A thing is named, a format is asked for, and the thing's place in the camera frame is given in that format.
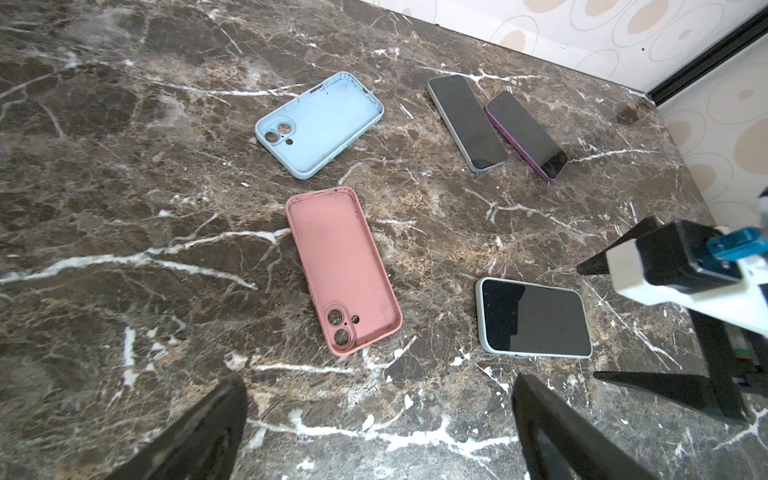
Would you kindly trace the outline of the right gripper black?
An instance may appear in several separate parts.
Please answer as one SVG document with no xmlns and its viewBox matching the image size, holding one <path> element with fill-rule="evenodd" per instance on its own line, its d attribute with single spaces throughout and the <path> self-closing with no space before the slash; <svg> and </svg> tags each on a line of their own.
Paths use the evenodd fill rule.
<svg viewBox="0 0 768 480">
<path fill-rule="evenodd" d="M 606 253 L 629 240 L 660 228 L 649 216 L 630 228 L 605 250 L 576 267 L 578 274 L 606 275 Z M 755 415 L 746 394 L 767 396 L 767 338 L 691 310 L 689 312 L 708 375 L 597 371 L 593 377 L 639 390 L 698 411 L 724 423 L 750 423 Z"/>
</svg>

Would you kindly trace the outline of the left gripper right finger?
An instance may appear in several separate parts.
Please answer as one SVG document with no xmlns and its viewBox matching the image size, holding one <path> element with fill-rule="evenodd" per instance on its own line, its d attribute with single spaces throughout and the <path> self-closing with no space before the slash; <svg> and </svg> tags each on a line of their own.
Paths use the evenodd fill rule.
<svg viewBox="0 0 768 480">
<path fill-rule="evenodd" d="M 517 377 L 512 406 L 532 479 L 654 477 L 535 376 Z"/>
</svg>

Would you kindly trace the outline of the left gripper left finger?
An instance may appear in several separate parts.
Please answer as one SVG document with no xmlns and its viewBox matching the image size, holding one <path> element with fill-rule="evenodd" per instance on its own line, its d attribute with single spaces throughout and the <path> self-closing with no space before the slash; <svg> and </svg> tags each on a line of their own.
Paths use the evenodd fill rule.
<svg viewBox="0 0 768 480">
<path fill-rule="evenodd" d="M 110 479 L 228 479 L 248 411 L 245 384 L 230 375 Z"/>
</svg>

